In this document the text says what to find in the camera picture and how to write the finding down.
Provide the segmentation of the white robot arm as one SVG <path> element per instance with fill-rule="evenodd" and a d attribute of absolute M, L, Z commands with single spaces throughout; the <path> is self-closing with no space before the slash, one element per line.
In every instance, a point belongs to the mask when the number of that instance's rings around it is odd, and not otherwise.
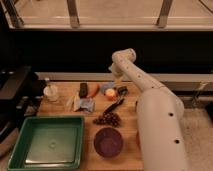
<path fill-rule="evenodd" d="M 132 48 L 112 54 L 109 70 L 141 91 L 136 113 L 144 171 L 189 171 L 180 127 L 184 104 L 167 86 L 138 68 Z"/>

